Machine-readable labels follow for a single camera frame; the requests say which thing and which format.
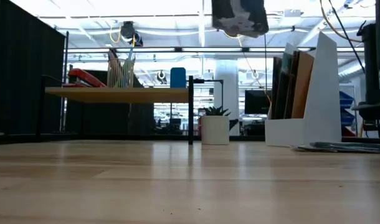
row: cubicle wall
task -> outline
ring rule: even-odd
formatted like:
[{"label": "cubicle wall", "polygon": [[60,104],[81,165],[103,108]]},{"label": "cubicle wall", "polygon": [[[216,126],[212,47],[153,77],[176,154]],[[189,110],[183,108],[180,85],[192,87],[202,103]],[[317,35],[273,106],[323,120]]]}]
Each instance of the cubicle wall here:
[{"label": "cubicle wall", "polygon": [[[107,72],[91,71],[88,73],[107,83]],[[134,88],[143,86],[135,78]],[[81,117],[83,117],[84,134],[130,134],[150,135],[153,130],[153,104],[128,103],[94,103],[82,104],[67,101],[65,130],[71,133],[80,132]]]},{"label": "cubicle wall", "polygon": [[[65,37],[8,0],[0,5],[0,132],[34,134],[40,76],[62,79]],[[47,81],[47,86],[58,83]],[[61,100],[45,96],[43,133],[60,128]]]}]

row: light wood surface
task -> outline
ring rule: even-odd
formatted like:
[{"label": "light wood surface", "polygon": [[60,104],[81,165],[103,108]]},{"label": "light wood surface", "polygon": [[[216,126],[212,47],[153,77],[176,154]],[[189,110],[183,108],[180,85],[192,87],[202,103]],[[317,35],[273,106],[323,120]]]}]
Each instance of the light wood surface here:
[{"label": "light wood surface", "polygon": [[45,92],[84,103],[188,103],[186,88],[60,88]]},{"label": "light wood surface", "polygon": [[380,223],[380,155],[262,142],[0,146],[1,224]]}]

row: black fabric panel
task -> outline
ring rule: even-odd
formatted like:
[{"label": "black fabric panel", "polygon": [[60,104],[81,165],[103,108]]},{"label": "black fabric panel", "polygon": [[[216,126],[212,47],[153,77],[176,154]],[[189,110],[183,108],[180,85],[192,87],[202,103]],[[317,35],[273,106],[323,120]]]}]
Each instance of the black fabric panel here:
[{"label": "black fabric panel", "polygon": [[[35,133],[40,76],[62,79],[64,39],[14,3],[1,1],[0,126],[5,133]],[[60,107],[59,97],[45,97],[43,133],[59,130]]]},{"label": "black fabric panel", "polygon": [[[133,88],[143,88],[139,80],[133,79]],[[129,116],[129,134],[150,135],[154,131],[154,103],[132,103]]]},{"label": "black fabric panel", "polygon": [[[107,72],[87,70],[103,83],[107,83]],[[135,77],[135,88],[143,86]],[[69,100],[67,102],[66,131],[80,132],[81,104]],[[84,134],[131,134],[150,135],[154,125],[154,104],[127,103],[93,103],[83,104]]]},{"label": "black fabric panel", "polygon": [[[87,70],[88,73],[107,83],[107,72]],[[79,133],[81,121],[81,104],[73,100],[67,102],[65,130]],[[84,134],[127,134],[129,105],[126,103],[92,103],[83,104]]]}]

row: white wall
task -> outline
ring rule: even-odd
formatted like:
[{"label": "white wall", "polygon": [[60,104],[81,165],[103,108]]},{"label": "white wall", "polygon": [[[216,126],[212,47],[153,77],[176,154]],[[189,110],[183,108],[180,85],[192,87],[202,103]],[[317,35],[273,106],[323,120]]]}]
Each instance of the white wall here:
[{"label": "white wall", "polygon": [[[215,80],[223,80],[223,96],[222,85],[218,82],[214,84],[214,106],[222,106],[223,109],[229,109],[231,112],[230,119],[239,118],[239,76],[237,69],[237,60],[217,60],[215,67]],[[240,134],[239,124],[236,124],[230,131],[231,136]]]}]

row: office desk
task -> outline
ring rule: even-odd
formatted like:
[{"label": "office desk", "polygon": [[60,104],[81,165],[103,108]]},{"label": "office desk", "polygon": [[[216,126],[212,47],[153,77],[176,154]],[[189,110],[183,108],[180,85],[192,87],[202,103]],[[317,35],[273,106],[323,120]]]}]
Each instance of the office desk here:
[{"label": "office desk", "polygon": [[[43,123],[43,107],[45,93],[75,100],[82,103],[189,103],[189,121],[193,120],[194,80],[189,77],[188,88],[62,88],[45,87],[42,77],[41,98],[37,121],[37,137],[40,136]],[[190,122],[188,141],[192,145],[194,125]]]}]

